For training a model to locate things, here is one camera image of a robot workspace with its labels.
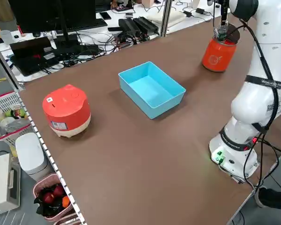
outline computer monitor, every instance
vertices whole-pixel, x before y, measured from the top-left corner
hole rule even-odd
[[[67,29],[88,27],[96,21],[94,0],[8,0],[24,33],[62,30],[62,10]]]
[[[111,9],[111,0],[94,0],[96,5],[96,13]]]

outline white desk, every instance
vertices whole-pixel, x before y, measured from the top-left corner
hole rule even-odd
[[[172,3],[172,6],[177,10],[177,11],[182,11],[183,8],[186,7],[186,3],[183,5],[176,5],[177,0],[174,1]],[[195,17],[189,17],[186,18],[184,21],[172,26],[168,28],[168,34],[175,32],[177,30],[181,30],[184,29],[186,27],[190,27],[193,26],[195,24],[198,23],[202,23],[205,21],[204,20],[210,20],[212,19],[212,16],[209,15],[201,15],[201,14],[197,14],[195,13],[195,10],[193,10],[193,8],[191,8],[192,4],[189,3],[189,8],[185,8],[185,11],[192,11],[193,16],[197,16],[199,18],[195,18]],[[213,6],[208,6],[207,5],[207,1],[206,0],[201,0],[198,4],[198,8],[203,8],[205,11],[213,13]],[[134,5],[134,10],[135,13],[133,14],[134,18],[143,16],[143,17],[147,17],[148,15],[153,15],[158,13],[158,9],[156,7],[151,8],[149,11],[145,11],[144,7],[141,4],[136,4]],[[124,11],[124,12],[116,12],[114,10],[109,10],[108,14],[111,16],[111,20],[107,20],[106,23],[108,24],[107,27],[118,27],[118,20],[119,19],[125,19],[125,13],[127,12],[133,12],[133,10],[128,10],[128,11]],[[221,9],[220,8],[216,8],[215,9],[215,17],[218,17],[221,15]],[[101,18],[100,14],[97,13],[96,15],[97,18]],[[88,43],[88,44],[100,44],[98,41],[100,42],[106,42],[111,35],[113,35],[113,33],[110,33],[107,30],[107,27],[101,27],[101,28],[95,28],[95,29],[89,29],[89,30],[81,30],[78,31],[78,33],[80,34],[81,40],[83,43]],[[19,31],[13,31],[12,35],[18,35],[20,38],[17,38],[15,41],[19,42],[22,40],[30,40],[33,39],[34,37],[32,36],[32,34],[27,34],[25,37],[21,37],[20,32]],[[157,37],[157,35],[152,35],[150,36],[150,39],[153,39]],[[52,41],[51,45],[53,48],[55,48],[55,44]],[[112,46],[107,46],[106,50],[110,50],[112,49]],[[8,56],[12,55],[13,52],[10,50],[10,46],[6,46],[5,44],[0,44],[0,51],[2,53],[2,55],[4,56],[5,59],[8,58]],[[61,64],[55,65],[54,68],[62,68],[63,66]],[[56,69],[48,69],[51,73],[56,72]],[[15,77],[17,78],[17,80],[19,82],[29,82],[35,79],[38,79],[40,77],[46,76],[48,75],[46,72],[40,71],[37,72],[35,74],[32,74],[30,76],[23,76],[20,71],[14,66],[12,69]]]

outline white box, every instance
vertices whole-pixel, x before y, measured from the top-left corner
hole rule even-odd
[[[20,206],[21,169],[11,154],[0,156],[0,214]]]

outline brown table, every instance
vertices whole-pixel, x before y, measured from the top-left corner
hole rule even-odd
[[[195,25],[32,81],[20,93],[89,225],[223,225],[249,196],[248,185],[210,160],[208,143],[231,117],[253,40],[241,31],[228,70],[217,74],[200,62],[211,36],[211,23]],[[118,80],[146,61],[187,89],[179,106],[154,120]],[[86,132],[70,139],[57,137],[42,110],[43,98],[66,84],[86,92],[92,111]],[[267,139],[281,148],[281,117]],[[272,151],[264,161],[268,170]]]

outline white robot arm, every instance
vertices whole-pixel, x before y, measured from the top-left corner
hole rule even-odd
[[[281,82],[281,0],[230,0],[231,13],[248,21],[257,21],[256,37],[267,60],[273,79]],[[254,46],[248,75],[263,78],[267,76],[260,61],[259,51]],[[281,89],[278,90],[281,115]],[[255,142],[259,131],[252,124],[265,126],[273,113],[274,96],[272,88],[244,82],[239,94],[232,101],[232,118],[223,130],[209,143],[211,159],[221,164],[228,173],[244,180],[244,164],[249,148]],[[253,150],[247,159],[245,176],[250,177],[258,167],[257,154]]]

